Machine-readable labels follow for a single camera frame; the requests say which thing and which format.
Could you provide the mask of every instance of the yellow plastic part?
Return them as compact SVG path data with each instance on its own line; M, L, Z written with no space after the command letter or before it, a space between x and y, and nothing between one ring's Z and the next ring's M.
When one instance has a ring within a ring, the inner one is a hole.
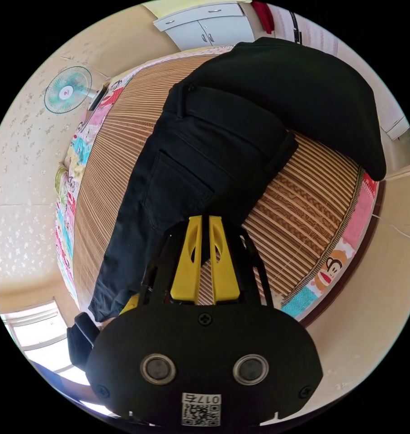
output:
M209 244L211 247L211 278L214 304L237 300L240 289L233 269L221 217L209 217Z
M190 217L170 294L174 300L197 304L202 259L202 216Z
M137 304L138 304L138 297L139 297L139 294L133 295L133 296L129 299L129 301L128 301L128 303L126 304L126 306L122 309L122 312L119 313L119 315L122 315L123 313L128 312L128 311L130 311L131 309L136 308L136 307L137 307Z

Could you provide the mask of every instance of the fan guard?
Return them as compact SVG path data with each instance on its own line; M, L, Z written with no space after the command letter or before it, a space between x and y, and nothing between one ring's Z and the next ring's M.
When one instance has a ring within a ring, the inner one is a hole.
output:
M71 66L58 74L45 90L44 103L55 114L76 109L90 96L94 97L92 75L84 66Z

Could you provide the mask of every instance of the screw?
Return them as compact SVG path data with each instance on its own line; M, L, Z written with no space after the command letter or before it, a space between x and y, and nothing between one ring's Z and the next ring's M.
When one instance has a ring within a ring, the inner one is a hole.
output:
M96 393L101 398L110 398L110 392L105 386L101 386L101 385L96 386Z
M199 324L202 326L208 326L212 323L212 316L209 313L201 313L199 315Z
M312 393L312 388L310 386L305 386L299 391L298 396L301 399L306 399L311 395L311 393Z

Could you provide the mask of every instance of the qr code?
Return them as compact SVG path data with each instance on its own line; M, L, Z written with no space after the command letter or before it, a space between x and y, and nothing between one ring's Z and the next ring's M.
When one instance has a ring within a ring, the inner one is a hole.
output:
M221 395L182 394L182 425L220 426Z

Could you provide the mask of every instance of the window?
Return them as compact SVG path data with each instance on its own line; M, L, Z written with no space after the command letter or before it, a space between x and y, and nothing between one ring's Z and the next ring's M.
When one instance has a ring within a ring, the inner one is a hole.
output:
M86 374L71 364L66 339L67 326L55 301L0 316L27 359L68 380L89 385ZM83 404L103 415L113 415L104 406L87 402Z

